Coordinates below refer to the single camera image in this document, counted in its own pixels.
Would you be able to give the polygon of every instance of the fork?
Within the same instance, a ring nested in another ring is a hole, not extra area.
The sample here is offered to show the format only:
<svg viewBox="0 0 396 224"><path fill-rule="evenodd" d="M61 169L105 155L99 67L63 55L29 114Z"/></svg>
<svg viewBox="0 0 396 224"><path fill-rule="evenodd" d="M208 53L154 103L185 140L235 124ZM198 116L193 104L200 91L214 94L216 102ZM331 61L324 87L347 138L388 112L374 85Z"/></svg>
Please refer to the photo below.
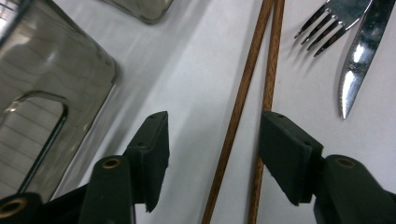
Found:
<svg viewBox="0 0 396 224"><path fill-rule="evenodd" d="M323 39L331 31L335 31L335 28L337 28L338 26L341 26L341 28L332 37L330 37L315 53L314 57L316 57L325 49L327 49L331 44L333 44L336 40L338 40L353 25L355 25L368 10L373 1L374 0L327 0L327 2L323 6L321 6L320 9L315 12L311 18L309 18L309 20L297 32L297 35L294 38L297 38L308 27L310 27L312 23L319 19L324 13L327 13L327 15L321 20L321 22L309 33L309 35L301 43L301 45L303 45L308 42L312 38L312 36L314 36L320 29L322 29L327 23L329 23L330 25L323 31L323 33L321 33L317 37L317 39L315 39L307 48L307 50L311 50L321 39Z"/></svg>

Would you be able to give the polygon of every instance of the cutlery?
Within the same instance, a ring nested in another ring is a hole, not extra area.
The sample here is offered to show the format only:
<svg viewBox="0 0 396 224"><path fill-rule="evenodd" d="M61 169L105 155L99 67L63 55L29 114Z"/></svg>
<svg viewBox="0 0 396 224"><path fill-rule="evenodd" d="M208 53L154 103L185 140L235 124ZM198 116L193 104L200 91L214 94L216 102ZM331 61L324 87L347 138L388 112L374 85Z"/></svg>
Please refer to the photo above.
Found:
<svg viewBox="0 0 396 224"><path fill-rule="evenodd" d="M307 28L309 28L321 15L327 14L320 23L309 33L303 40L302 45L308 42L319 30L324 28L328 23L330 25L315 39L307 50L311 50L321 39L339 26L341 28L330 37L315 53L314 57L327 49L331 44L338 40L353 25L355 25L361 16L367 11L373 0L328 0L321 6L317 12L303 25L294 38L297 38Z"/></svg>
<svg viewBox="0 0 396 224"><path fill-rule="evenodd" d="M367 70L385 32L395 0L374 0L363 17L341 73L339 107L344 119L355 102Z"/></svg>

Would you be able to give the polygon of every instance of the knife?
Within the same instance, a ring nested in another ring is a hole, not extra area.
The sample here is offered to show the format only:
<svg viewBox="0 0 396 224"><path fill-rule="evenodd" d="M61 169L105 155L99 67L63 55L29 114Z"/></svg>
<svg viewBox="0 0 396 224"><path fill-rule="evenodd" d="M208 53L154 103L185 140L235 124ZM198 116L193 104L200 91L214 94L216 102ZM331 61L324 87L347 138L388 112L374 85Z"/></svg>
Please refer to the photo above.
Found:
<svg viewBox="0 0 396 224"><path fill-rule="evenodd" d="M344 119L358 95L361 83L375 56L387 26L395 0L374 0L363 17L361 27L356 33L341 73L338 91L339 108Z"/></svg>

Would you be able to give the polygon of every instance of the brown chopstick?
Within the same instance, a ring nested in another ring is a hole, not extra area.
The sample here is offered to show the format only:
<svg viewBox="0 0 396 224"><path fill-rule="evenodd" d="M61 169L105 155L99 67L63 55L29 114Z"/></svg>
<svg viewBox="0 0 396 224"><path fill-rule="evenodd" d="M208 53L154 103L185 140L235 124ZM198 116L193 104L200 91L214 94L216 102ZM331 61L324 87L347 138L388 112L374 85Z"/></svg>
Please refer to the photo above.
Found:
<svg viewBox="0 0 396 224"><path fill-rule="evenodd" d="M248 95L248 88L250 80L253 76L254 67L257 62L260 47L262 45L262 38L265 27L267 25L274 0L263 0L260 9L259 18L257 20L256 28L254 30L253 39L251 41L250 49L247 55L247 62L245 64L244 73L242 75L241 83L239 85L238 93L236 95L235 104L233 106L233 113L230 119L228 130L225 136L224 144L219 157L218 167L213 178L212 188L210 189L209 197L207 199L204 217L202 224L209 224L212 218L213 210L215 209L216 200L219 195L221 182L224 177L224 172L227 167L228 159L230 158L233 147L233 140L235 139L236 130L238 128L239 120L242 116L244 104Z"/></svg>
<svg viewBox="0 0 396 224"><path fill-rule="evenodd" d="M280 33L282 30L283 9L285 0L276 0L274 17L271 29L270 48L268 50L267 72L265 76L264 95L262 100L262 110L272 110L272 102L274 98L274 87L276 80L277 56L279 53ZM248 224L255 224L257 221L260 192L262 188L262 160L256 155L254 165L254 177L251 187L250 205L247 216Z"/></svg>

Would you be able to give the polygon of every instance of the white tabletop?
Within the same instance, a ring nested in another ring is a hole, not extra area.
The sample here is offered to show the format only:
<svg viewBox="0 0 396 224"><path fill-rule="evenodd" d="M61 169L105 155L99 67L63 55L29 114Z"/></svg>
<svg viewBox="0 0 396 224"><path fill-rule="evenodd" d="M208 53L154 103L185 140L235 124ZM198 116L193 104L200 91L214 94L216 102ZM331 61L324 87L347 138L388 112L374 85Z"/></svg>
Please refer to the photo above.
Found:
<svg viewBox="0 0 396 224"><path fill-rule="evenodd" d="M201 223L262 1L175 0L146 25L96 0L56 0L122 69L57 195L85 184L104 156L121 154L150 114L169 113L170 161L157 207L136 206L137 223ZM340 71L357 26L317 58L294 35L325 1L287 1L273 110L315 137L323 156L361 161L396 192L396 15L348 119L338 113ZM270 25L252 79L212 223L246 223L260 124ZM316 223L313 203L294 207L264 171L258 223Z"/></svg>

